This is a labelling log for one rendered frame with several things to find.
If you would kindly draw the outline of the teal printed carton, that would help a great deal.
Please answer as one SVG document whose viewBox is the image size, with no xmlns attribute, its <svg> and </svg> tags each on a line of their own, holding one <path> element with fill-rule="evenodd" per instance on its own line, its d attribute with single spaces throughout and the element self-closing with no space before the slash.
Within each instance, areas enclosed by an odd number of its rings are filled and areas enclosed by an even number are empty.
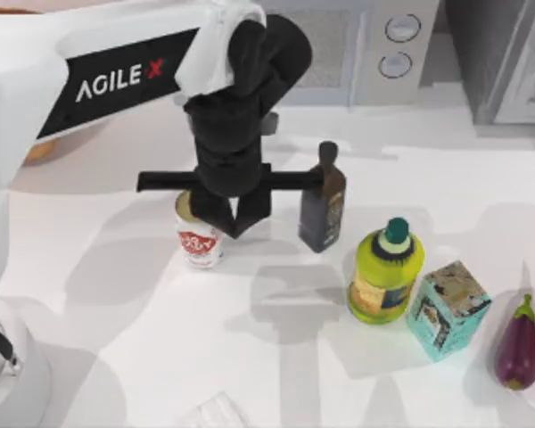
<svg viewBox="0 0 535 428">
<path fill-rule="evenodd" d="M 460 260 L 425 275 L 406 321 L 425 353 L 440 361 L 466 347 L 492 303 Z"/>
</svg>

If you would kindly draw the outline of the grey cabinet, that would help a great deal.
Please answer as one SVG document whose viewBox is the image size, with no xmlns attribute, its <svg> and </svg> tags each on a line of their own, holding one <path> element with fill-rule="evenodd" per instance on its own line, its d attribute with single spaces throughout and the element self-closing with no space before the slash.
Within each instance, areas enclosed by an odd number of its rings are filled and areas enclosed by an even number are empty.
<svg viewBox="0 0 535 428">
<path fill-rule="evenodd" d="M 445 0 L 477 125 L 535 125 L 535 0 Z"/>
</svg>

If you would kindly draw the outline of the round microwave knob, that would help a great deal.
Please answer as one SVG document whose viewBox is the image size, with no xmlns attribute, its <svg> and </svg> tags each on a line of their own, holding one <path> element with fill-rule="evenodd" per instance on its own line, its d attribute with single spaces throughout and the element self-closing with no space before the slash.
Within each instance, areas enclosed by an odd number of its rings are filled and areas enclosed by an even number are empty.
<svg viewBox="0 0 535 428">
<path fill-rule="evenodd" d="M 397 79 L 406 76 L 413 68 L 413 60 L 403 52 L 385 55 L 378 62 L 378 71 L 387 79 Z"/>
<path fill-rule="evenodd" d="M 421 30 L 421 21 L 414 14 L 390 18 L 385 25 L 386 37 L 394 43 L 406 43 L 415 38 Z"/>
</svg>

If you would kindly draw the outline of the dark square bottle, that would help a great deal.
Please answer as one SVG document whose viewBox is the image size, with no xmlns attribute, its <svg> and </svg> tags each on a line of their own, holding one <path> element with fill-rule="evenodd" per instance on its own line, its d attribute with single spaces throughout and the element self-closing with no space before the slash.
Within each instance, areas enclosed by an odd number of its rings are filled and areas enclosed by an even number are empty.
<svg viewBox="0 0 535 428">
<path fill-rule="evenodd" d="M 319 181 L 301 193 L 300 239 L 315 253 L 333 245 L 340 236 L 347 180 L 335 165 L 338 145 L 318 146 L 318 164 L 309 173 Z"/>
</svg>

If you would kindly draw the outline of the microwave oven door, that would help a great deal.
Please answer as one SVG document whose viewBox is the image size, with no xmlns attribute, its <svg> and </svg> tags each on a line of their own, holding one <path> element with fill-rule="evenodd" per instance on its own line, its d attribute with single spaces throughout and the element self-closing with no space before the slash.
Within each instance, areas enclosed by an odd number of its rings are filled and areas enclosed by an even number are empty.
<svg viewBox="0 0 535 428">
<path fill-rule="evenodd" d="M 311 66 L 282 103 L 346 106 L 365 6 L 358 0 L 262 0 L 262 5 L 295 22 L 312 46 Z"/>
</svg>

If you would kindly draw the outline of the yellow-green bottle with green cap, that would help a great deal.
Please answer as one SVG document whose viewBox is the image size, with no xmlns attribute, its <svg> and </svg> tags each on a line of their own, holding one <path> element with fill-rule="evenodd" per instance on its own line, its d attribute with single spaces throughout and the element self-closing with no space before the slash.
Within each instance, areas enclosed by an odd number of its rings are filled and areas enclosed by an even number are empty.
<svg viewBox="0 0 535 428">
<path fill-rule="evenodd" d="M 358 245 L 347 297 L 353 316 L 366 324 L 388 324 L 405 312 L 424 265 L 420 239 L 402 217 L 391 218 Z"/>
</svg>

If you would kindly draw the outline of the red and white can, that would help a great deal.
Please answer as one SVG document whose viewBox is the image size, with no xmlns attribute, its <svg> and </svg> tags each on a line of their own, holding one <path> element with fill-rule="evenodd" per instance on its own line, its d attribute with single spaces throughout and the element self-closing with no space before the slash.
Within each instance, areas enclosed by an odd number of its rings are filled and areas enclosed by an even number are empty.
<svg viewBox="0 0 535 428">
<path fill-rule="evenodd" d="M 222 233 L 192 214 L 189 191 L 177 196 L 175 212 L 177 236 L 188 263 L 213 268 L 223 256 Z"/>
</svg>

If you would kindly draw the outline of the purple eggplant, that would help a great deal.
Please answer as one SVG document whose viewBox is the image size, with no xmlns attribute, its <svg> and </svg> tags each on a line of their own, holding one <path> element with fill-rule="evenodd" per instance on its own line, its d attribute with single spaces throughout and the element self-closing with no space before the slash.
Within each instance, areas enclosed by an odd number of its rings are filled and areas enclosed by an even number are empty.
<svg viewBox="0 0 535 428">
<path fill-rule="evenodd" d="M 535 383 L 535 313 L 526 293 L 499 342 L 494 371 L 502 386 L 522 391 Z"/>
</svg>

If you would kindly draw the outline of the brown wooden basket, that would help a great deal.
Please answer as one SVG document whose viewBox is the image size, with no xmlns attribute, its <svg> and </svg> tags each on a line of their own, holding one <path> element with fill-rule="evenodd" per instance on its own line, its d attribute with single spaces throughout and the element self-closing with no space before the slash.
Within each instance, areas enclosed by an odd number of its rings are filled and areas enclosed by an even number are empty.
<svg viewBox="0 0 535 428">
<path fill-rule="evenodd" d="M 38 144 L 35 144 L 26 155 L 24 164 L 32 164 L 45 160 L 50 156 L 58 143 L 58 139 L 50 139 Z"/>
</svg>

